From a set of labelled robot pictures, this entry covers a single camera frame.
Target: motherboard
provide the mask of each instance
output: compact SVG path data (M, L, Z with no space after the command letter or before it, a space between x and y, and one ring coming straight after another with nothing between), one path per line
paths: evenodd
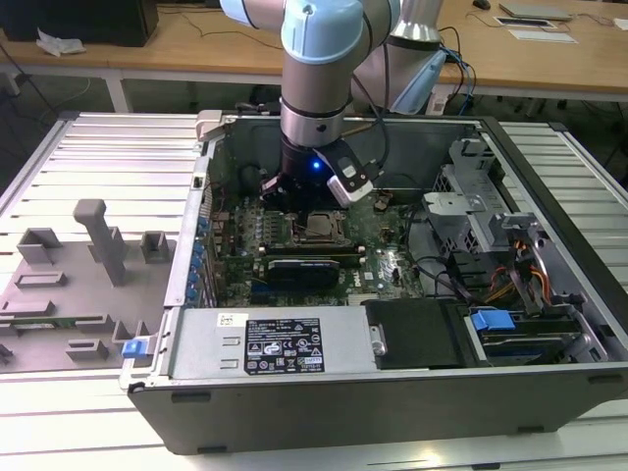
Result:
M359 305L422 297L404 243L410 206L374 192L349 209L285 214L219 201L208 253L219 306Z

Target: sticker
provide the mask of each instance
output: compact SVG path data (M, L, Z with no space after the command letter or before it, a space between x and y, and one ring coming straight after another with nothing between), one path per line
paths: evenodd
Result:
M216 327L244 327L248 314L239 312L221 312L218 314Z
M249 375L325 371L319 319L246 322L244 371Z
M30 331L36 329L54 329L54 324L16 324L13 326L17 331Z

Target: floor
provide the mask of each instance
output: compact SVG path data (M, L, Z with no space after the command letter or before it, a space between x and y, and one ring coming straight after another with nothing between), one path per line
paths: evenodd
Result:
M104 81L87 78L33 77L32 80L50 103L61 112L112 112L113 108ZM250 85L198 83L198 109L233 109L238 101L247 101ZM0 191L20 170L55 121L52 113L27 81L20 96L9 99L0 95ZM127 90L138 113L190 113L186 83L175 81L129 80ZM462 105L457 97L447 106L448 114L457 114ZM551 121L567 125L569 130L601 162L605 162L628 129L623 111L615 103L584 103L569 101L566 109L548 100L534 118L525 113L530 100L520 98L476 97L466 115L491 115L500 121ZM618 180L628 172L628 159L616 152L607 168Z

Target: blue cable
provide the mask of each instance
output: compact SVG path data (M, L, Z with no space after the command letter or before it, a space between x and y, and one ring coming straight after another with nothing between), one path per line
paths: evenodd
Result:
M460 112L458 113L458 116L461 116L462 113L464 113L464 110L466 110L469 102L471 101L471 90L472 90L471 74L469 73L469 68L467 67L467 63L462 60L462 57L460 56L460 54L444 46L441 46L441 48L444 50L445 53L447 53L450 57L452 57L458 63L458 65L462 68L462 70L467 76L467 97L465 98L464 103L462 104L462 108L460 108Z

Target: yellow wire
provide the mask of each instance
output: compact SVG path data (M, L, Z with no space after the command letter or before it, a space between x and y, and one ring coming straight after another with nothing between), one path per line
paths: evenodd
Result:
M508 285L506 285L503 288L500 288L497 292L494 292L493 294L491 294L484 302L491 302L494 301L502 296L504 296L505 294L507 294L512 288L514 287L513 283L509 283Z

